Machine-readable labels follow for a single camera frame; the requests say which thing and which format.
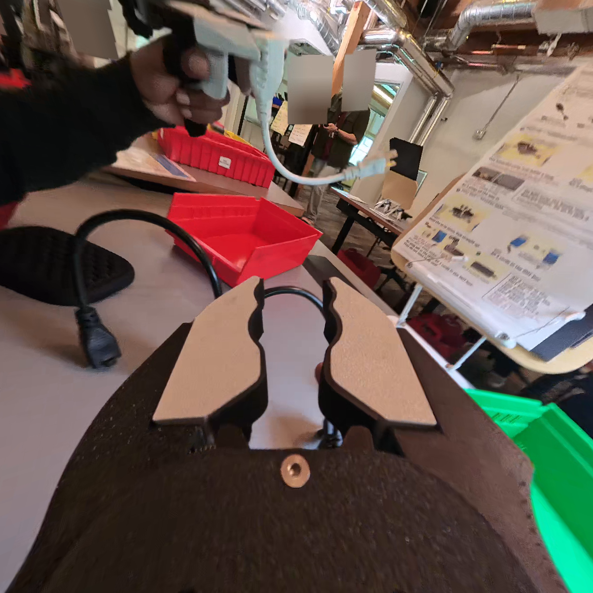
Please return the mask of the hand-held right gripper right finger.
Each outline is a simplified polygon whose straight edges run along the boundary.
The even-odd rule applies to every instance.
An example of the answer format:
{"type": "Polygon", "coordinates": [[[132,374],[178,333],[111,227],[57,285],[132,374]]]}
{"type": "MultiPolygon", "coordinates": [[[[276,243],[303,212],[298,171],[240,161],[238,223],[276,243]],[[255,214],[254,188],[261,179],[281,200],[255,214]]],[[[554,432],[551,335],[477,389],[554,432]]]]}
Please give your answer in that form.
{"type": "Polygon", "coordinates": [[[343,280],[323,281],[327,349],[318,405],[342,436],[366,428],[375,441],[394,428],[430,431],[437,419],[391,318],[343,280]]]}

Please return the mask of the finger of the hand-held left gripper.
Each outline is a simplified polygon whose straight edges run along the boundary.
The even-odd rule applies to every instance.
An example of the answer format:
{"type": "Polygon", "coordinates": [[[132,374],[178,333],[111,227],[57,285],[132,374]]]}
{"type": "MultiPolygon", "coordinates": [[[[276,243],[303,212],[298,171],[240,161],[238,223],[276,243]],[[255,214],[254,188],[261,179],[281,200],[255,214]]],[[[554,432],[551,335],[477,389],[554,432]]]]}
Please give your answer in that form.
{"type": "Polygon", "coordinates": [[[192,26],[196,44],[205,52],[226,53],[248,61],[258,61],[261,51],[254,34],[263,31],[263,23],[227,19],[224,16],[194,17],[192,26]]]}
{"type": "Polygon", "coordinates": [[[268,29],[261,20],[264,12],[262,3],[248,1],[169,1],[169,8],[193,19],[206,19],[206,14],[213,14],[235,23],[245,24],[250,28],[268,29]]]}

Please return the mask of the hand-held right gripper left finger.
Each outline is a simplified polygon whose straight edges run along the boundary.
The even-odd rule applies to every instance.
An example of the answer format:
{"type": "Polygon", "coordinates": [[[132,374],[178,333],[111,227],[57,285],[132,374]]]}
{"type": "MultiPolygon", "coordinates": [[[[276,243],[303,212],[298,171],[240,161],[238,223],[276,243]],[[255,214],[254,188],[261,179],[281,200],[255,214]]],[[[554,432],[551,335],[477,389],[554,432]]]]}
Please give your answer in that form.
{"type": "Polygon", "coordinates": [[[253,276],[195,317],[154,424],[207,427],[215,434],[232,425],[250,440],[268,405],[263,306],[263,279],[253,276]]]}

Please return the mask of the red plastic bin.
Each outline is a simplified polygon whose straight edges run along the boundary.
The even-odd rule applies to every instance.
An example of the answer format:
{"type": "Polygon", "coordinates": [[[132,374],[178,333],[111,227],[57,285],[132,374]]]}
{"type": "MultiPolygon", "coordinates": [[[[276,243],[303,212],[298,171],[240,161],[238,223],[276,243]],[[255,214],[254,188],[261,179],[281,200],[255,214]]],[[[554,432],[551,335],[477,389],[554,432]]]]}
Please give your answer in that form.
{"type": "Polygon", "coordinates": [[[217,275],[235,287],[264,280],[304,263],[322,232],[264,198],[174,193],[167,218],[211,259],[217,275]]]}

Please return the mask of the green plastic bin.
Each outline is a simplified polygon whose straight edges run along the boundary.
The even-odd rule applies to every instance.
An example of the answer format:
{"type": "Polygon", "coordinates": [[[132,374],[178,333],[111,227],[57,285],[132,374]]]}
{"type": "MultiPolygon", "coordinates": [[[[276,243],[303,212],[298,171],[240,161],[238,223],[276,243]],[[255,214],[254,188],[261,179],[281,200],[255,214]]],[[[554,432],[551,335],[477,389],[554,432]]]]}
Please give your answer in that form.
{"type": "Polygon", "coordinates": [[[592,592],[592,439],[555,404],[466,392],[530,459],[536,525],[568,591],[592,592]]]}

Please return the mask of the person's left forearm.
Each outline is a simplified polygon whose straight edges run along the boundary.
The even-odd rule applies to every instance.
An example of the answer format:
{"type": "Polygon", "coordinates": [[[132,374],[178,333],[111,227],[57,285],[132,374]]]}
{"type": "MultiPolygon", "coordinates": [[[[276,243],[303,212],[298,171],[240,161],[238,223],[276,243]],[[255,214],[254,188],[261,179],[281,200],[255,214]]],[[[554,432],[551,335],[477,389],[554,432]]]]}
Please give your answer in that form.
{"type": "Polygon", "coordinates": [[[76,182],[170,125],[143,102],[127,57],[70,70],[50,88],[2,90],[1,206],[76,182]]]}

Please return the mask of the red floor crate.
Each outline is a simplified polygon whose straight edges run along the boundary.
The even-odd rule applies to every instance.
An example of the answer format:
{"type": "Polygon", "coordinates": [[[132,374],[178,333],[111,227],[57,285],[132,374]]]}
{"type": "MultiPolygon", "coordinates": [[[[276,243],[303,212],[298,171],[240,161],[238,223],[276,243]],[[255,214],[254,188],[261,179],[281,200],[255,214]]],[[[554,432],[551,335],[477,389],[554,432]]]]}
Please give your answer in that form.
{"type": "Polygon", "coordinates": [[[447,362],[456,361],[467,343],[463,325],[454,314],[419,314],[407,324],[447,362]]]}

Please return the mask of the red divided tote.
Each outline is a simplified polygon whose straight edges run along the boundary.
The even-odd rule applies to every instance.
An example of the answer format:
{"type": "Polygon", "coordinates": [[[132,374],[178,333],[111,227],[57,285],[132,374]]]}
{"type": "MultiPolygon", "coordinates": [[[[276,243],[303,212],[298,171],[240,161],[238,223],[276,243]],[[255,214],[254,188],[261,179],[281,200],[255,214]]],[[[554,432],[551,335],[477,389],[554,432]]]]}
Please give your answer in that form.
{"type": "Polygon", "coordinates": [[[268,189],[276,169],[268,156],[239,137],[228,137],[212,129],[200,137],[187,130],[161,128],[154,132],[164,155],[177,164],[207,171],[229,179],[268,189]]]}

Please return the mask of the hanging paper sheets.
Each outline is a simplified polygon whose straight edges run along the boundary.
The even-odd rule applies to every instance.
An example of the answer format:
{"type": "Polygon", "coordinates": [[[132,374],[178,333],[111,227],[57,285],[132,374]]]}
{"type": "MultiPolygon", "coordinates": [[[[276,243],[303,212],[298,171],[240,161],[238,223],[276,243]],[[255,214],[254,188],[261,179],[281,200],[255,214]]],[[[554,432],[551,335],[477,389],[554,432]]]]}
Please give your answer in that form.
{"type": "Polygon", "coordinates": [[[288,141],[292,144],[304,146],[305,142],[309,136],[311,129],[313,128],[312,124],[289,124],[288,123],[288,101],[284,101],[280,108],[278,109],[278,113],[276,114],[275,118],[271,123],[271,130],[281,134],[282,136],[285,135],[286,130],[292,126],[291,131],[288,135],[288,141]]]}

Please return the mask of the red floor bag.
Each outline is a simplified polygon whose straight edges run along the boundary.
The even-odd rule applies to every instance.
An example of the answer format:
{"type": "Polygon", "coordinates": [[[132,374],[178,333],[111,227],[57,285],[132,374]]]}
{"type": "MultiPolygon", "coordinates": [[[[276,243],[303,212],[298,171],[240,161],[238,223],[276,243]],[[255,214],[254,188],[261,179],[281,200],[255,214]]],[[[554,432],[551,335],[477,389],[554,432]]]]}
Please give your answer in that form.
{"type": "Polygon", "coordinates": [[[381,270],[371,259],[355,248],[341,249],[337,253],[337,257],[366,286],[372,290],[375,289],[381,276],[381,270]]]}

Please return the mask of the laminated paper sheet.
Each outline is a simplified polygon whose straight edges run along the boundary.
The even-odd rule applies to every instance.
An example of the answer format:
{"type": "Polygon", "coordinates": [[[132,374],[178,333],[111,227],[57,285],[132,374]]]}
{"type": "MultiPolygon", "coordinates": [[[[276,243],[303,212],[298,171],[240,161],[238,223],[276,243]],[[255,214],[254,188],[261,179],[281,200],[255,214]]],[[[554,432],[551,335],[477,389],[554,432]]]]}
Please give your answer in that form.
{"type": "Polygon", "coordinates": [[[142,173],[165,179],[184,182],[196,182],[195,178],[177,163],[163,154],[156,154],[142,148],[131,147],[117,153],[117,158],[109,169],[114,169],[124,175],[142,173]]]}

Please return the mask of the beige board stand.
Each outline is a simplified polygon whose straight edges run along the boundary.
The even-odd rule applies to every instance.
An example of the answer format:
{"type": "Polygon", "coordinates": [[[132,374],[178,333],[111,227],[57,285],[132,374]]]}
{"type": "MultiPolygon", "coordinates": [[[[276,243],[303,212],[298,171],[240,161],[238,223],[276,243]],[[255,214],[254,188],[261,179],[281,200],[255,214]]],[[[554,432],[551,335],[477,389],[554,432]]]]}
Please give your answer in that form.
{"type": "Polygon", "coordinates": [[[418,182],[402,174],[388,170],[385,173],[382,185],[382,200],[390,200],[402,210],[408,211],[414,201],[418,190],[418,182]]]}

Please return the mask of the red office chair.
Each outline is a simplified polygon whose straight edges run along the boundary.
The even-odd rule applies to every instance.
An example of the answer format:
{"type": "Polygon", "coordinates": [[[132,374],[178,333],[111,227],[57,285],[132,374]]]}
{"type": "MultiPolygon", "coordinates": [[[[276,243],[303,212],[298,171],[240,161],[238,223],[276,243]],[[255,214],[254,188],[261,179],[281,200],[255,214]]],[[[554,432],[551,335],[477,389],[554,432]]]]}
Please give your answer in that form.
{"type": "MultiPolygon", "coordinates": [[[[27,86],[30,86],[30,81],[24,76],[21,70],[1,70],[2,91],[17,92],[27,86]]],[[[1,230],[8,225],[16,209],[17,202],[1,205],[1,230]]]]}

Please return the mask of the black square panel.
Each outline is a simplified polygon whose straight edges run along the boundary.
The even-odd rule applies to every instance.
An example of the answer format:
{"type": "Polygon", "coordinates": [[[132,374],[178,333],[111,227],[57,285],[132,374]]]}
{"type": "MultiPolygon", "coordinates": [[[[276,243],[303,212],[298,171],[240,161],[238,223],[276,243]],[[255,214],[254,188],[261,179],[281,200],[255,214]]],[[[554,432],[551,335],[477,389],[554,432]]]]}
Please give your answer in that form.
{"type": "Polygon", "coordinates": [[[417,181],[423,146],[392,137],[389,140],[389,150],[397,152],[395,164],[389,170],[412,181],[417,181]]]}

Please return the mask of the white instruction sheet stand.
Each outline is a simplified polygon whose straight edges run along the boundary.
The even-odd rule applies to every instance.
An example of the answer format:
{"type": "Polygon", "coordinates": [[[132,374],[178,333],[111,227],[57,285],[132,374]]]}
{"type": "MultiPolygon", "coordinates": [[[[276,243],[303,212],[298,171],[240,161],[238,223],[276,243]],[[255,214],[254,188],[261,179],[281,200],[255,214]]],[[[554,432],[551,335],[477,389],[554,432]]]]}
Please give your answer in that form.
{"type": "Polygon", "coordinates": [[[592,64],[577,67],[393,245],[497,346],[541,360],[592,310],[592,64]]]}

